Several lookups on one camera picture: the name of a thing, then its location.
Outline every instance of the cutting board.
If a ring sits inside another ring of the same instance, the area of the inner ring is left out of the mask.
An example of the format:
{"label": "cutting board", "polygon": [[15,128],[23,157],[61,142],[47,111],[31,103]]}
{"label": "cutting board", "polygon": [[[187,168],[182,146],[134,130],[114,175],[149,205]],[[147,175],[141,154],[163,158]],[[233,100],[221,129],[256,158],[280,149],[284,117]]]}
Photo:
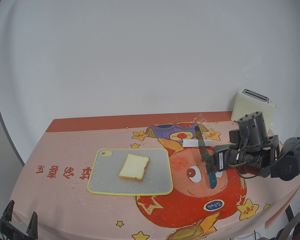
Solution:
{"label": "cutting board", "polygon": [[[142,182],[120,179],[127,155],[150,157]],[[95,157],[88,190],[94,194],[167,195],[173,190],[168,152],[164,148],[100,149]]]}

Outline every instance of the knife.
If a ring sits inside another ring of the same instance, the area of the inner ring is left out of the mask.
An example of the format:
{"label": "knife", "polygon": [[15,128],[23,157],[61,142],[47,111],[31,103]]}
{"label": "knife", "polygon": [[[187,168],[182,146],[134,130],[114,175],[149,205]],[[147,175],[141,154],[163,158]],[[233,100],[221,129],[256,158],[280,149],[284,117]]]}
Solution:
{"label": "knife", "polygon": [[204,140],[202,137],[201,130],[198,126],[195,127],[196,138],[198,140],[198,147],[201,154],[202,161],[206,163],[206,172],[209,178],[210,188],[214,189],[217,186],[217,178],[215,173],[215,158],[213,155],[209,155]]}

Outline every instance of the white paper strip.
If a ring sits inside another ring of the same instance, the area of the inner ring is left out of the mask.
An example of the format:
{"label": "white paper strip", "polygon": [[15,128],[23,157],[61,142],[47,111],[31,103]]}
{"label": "white paper strip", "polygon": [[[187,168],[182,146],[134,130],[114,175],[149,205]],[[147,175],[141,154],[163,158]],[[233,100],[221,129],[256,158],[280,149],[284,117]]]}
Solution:
{"label": "white paper strip", "polygon": [[[212,139],[204,139],[204,144],[206,147],[211,147],[212,146]],[[198,147],[198,140],[197,139],[184,139],[182,146],[184,148],[188,147]]]}

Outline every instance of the toaster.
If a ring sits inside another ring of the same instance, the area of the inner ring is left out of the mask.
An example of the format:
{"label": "toaster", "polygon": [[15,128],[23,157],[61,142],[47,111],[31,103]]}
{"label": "toaster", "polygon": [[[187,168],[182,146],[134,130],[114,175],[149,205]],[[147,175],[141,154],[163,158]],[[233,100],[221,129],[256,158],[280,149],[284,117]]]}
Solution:
{"label": "toaster", "polygon": [[249,89],[239,89],[232,115],[231,121],[237,121],[246,114],[261,111],[265,120],[265,129],[272,128],[272,120],[275,113],[276,103],[272,102],[268,97]]}

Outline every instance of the table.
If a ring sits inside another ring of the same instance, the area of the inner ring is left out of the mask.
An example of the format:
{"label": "table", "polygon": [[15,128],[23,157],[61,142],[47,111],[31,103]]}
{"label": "table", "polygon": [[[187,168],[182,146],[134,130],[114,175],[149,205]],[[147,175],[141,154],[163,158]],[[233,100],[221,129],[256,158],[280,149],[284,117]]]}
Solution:
{"label": "table", "polygon": [[[38,234],[45,240],[228,239],[265,222],[269,227],[296,194],[299,177],[289,182],[270,176],[245,181],[229,169],[217,174],[218,185],[212,190],[199,150],[181,146],[182,139],[195,137],[195,125],[213,145],[227,144],[228,131],[238,128],[230,116],[231,112],[203,112],[55,119],[15,185],[13,217],[28,224],[36,211]],[[99,149],[157,147],[169,153],[171,194],[88,192]],[[191,173],[200,173],[201,181]]]}

